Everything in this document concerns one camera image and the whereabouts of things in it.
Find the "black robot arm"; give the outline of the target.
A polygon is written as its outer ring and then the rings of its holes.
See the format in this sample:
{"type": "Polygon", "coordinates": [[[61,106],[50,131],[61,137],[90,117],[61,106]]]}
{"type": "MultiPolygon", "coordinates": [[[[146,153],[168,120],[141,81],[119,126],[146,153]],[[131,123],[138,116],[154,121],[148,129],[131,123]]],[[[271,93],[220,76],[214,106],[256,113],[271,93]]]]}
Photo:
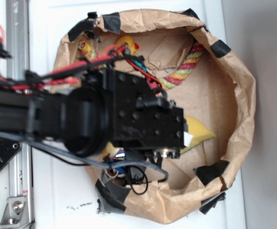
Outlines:
{"type": "Polygon", "coordinates": [[[33,144],[48,138],[79,157],[107,143],[125,150],[178,153],[190,144],[183,110],[142,77],[103,69],[85,75],[66,94],[20,94],[0,83],[0,139],[17,134],[33,144]]]}

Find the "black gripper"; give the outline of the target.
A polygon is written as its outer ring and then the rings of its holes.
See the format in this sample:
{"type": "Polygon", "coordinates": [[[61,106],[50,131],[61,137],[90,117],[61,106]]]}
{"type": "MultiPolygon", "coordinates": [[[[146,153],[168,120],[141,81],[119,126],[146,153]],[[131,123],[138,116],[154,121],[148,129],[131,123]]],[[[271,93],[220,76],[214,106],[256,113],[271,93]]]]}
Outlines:
{"type": "Polygon", "coordinates": [[[179,158],[188,144],[182,108],[161,88],[151,89],[139,76],[106,70],[111,95],[110,143],[124,150],[166,154],[179,158]]]}

